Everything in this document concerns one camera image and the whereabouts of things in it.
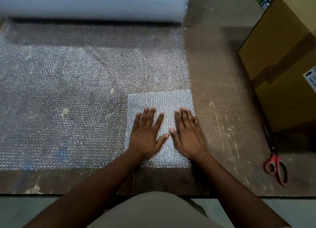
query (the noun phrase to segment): worn tabletop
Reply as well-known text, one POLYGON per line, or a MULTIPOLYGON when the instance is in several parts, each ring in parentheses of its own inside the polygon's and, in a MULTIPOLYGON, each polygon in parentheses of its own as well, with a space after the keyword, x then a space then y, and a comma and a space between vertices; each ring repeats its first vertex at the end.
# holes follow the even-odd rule
MULTIPOLYGON (((263 171, 270 150, 262 114, 237 50, 263 14, 256 0, 190 0, 184 42, 196 115, 209 151, 257 196, 316 196, 316 155, 281 154, 290 180, 282 187, 263 171)), ((0 171, 2 194, 64 194, 93 169, 0 171)), ((138 168, 118 194, 165 191, 214 197, 198 167, 138 168)))

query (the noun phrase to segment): hand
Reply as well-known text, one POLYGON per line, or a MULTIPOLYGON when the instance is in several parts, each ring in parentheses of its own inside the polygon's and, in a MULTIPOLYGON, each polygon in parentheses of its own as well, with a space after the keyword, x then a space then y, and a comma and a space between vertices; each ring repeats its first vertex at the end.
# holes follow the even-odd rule
POLYGON ((204 134, 199 126, 198 119, 191 114, 189 109, 181 108, 175 112, 177 130, 170 129, 176 148, 185 157, 196 163, 201 162, 205 155, 210 155, 207 151, 204 134))
POLYGON ((162 135, 158 141, 156 141, 157 133, 164 117, 164 112, 159 115, 155 125, 152 127, 156 109, 153 107, 149 114, 148 110, 149 109, 146 107, 141 120, 141 114, 137 113, 127 149, 140 154, 142 159, 148 159, 157 154, 163 143, 169 138, 169 134, 167 133, 162 135))

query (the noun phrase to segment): box label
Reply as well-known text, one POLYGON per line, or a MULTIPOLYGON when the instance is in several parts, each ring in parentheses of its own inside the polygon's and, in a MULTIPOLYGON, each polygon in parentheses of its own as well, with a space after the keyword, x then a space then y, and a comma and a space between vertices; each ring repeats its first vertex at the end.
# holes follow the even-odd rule
POLYGON ((312 89, 316 93, 316 66, 310 69, 305 74, 303 74, 303 77, 306 79, 306 81, 309 83, 309 85, 312 87, 312 89))

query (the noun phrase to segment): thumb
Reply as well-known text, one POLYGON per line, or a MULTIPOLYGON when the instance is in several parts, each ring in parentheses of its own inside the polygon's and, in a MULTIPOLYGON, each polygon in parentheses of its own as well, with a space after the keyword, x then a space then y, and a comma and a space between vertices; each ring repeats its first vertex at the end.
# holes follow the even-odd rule
POLYGON ((158 148, 158 149, 160 150, 160 149, 161 149, 161 146, 164 144, 164 142, 165 142, 166 140, 168 140, 168 138, 169 138, 169 134, 168 134, 168 133, 162 135, 162 136, 158 139, 158 141, 157 141, 157 143, 156 143, 156 148, 158 148))
POLYGON ((180 138, 179 138, 179 134, 177 133, 175 129, 172 129, 172 128, 170 129, 170 134, 172 136, 175 147, 178 149, 180 146, 182 146, 180 138))

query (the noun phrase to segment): cardboard box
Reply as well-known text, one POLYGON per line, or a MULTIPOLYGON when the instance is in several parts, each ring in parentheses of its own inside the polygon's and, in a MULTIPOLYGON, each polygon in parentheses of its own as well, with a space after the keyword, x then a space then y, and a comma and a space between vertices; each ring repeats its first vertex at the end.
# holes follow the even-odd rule
POLYGON ((273 131, 316 127, 316 0, 274 0, 238 54, 273 131))

